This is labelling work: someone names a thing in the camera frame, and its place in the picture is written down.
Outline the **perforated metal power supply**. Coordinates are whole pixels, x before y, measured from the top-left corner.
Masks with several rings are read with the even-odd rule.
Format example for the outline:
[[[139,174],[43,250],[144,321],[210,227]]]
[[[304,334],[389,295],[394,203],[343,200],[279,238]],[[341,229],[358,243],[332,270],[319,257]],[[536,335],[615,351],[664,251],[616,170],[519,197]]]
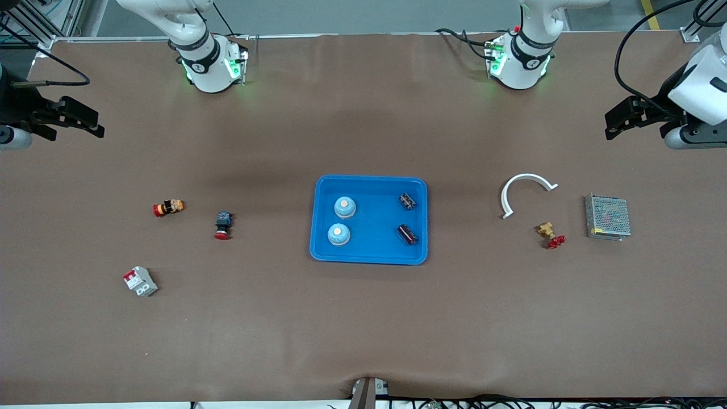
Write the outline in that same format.
[[[623,241],[631,235],[625,199],[589,194],[584,198],[586,233],[589,238]]]

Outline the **white curved plastic clamp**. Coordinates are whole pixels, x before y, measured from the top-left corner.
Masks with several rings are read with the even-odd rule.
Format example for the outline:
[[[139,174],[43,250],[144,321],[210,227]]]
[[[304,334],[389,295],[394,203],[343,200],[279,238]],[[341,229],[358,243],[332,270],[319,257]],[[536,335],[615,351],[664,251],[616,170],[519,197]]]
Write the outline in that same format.
[[[511,207],[511,204],[509,203],[508,199],[508,191],[509,188],[511,188],[512,184],[516,183],[517,181],[533,181],[540,186],[542,186],[545,191],[553,191],[554,189],[559,187],[559,184],[557,183],[550,183],[546,178],[543,178],[542,176],[539,176],[538,174],[533,173],[521,173],[516,174],[515,176],[512,176],[505,184],[502,186],[502,189],[499,193],[499,199],[500,204],[502,208],[502,219],[507,219],[511,215],[514,214],[514,210]]]

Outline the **red cap orange push button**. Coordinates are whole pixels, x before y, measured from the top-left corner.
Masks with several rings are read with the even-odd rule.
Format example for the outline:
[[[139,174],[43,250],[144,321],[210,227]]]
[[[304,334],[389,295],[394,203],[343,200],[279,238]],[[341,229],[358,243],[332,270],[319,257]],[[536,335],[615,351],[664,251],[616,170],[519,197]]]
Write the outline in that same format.
[[[170,199],[158,204],[154,204],[152,212],[155,217],[160,218],[173,213],[181,212],[185,209],[184,202],[180,199]]]

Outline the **brass valve red handwheel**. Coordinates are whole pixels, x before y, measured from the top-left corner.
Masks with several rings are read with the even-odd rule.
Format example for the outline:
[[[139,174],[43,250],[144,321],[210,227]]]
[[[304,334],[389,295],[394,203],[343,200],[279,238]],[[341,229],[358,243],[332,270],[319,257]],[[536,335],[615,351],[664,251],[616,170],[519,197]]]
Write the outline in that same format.
[[[556,249],[566,242],[564,235],[556,235],[551,222],[539,225],[537,231],[547,240],[547,249]]]

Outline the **white red circuit breaker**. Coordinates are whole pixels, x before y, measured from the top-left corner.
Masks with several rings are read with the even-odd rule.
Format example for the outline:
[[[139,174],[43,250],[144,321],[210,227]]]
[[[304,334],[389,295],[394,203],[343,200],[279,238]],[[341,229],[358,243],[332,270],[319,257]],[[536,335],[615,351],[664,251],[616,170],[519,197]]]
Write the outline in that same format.
[[[123,280],[127,287],[134,291],[137,296],[148,297],[158,290],[158,285],[153,282],[148,269],[136,266],[124,274]]]

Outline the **blue plastic tray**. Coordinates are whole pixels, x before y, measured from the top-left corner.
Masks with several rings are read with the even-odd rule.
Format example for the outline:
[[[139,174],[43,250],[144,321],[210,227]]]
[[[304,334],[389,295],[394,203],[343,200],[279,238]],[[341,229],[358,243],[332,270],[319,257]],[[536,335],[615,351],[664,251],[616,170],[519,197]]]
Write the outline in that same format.
[[[398,202],[402,193],[415,200],[415,209],[403,209]],[[341,219],[334,212],[335,201],[342,196],[356,202],[352,218]],[[312,202],[309,253],[325,262],[419,266],[429,252],[428,205],[428,185],[420,178],[325,174],[317,180]],[[329,242],[327,232],[335,223],[350,228],[347,244]],[[403,242],[396,230],[401,224],[408,225],[418,243]]]

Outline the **brown table mat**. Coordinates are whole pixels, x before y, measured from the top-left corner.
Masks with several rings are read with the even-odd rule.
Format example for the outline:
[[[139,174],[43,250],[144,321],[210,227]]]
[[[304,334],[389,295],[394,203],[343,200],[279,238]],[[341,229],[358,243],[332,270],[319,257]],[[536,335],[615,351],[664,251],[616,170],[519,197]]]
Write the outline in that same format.
[[[605,139],[620,40],[565,35],[510,91],[439,35],[262,39],[219,95],[161,41],[55,44],[91,85],[44,94],[106,137],[0,153],[0,404],[337,399],[366,376],[421,398],[727,396],[727,149]],[[517,181],[502,219],[521,173],[559,187]],[[325,174],[425,181],[426,261],[312,258]],[[591,193],[626,200],[630,236],[587,236]]]

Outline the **aluminium frame profile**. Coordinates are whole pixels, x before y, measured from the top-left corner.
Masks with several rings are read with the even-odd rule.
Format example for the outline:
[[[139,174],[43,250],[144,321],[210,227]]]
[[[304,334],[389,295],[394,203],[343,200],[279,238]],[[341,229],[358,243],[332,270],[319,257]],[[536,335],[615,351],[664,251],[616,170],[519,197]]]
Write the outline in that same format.
[[[87,0],[0,0],[0,47],[23,47],[18,38],[49,48],[73,36]]]
[[[680,28],[686,43],[699,43],[727,23],[727,0],[695,0],[692,15]]]

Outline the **metal table edge bracket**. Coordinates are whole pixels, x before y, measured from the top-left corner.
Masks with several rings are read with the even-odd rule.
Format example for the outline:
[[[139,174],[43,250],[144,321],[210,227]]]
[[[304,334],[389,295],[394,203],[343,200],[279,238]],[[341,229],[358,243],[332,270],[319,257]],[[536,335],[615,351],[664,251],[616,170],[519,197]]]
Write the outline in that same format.
[[[348,409],[390,409],[387,380],[374,377],[358,379],[352,388]]]

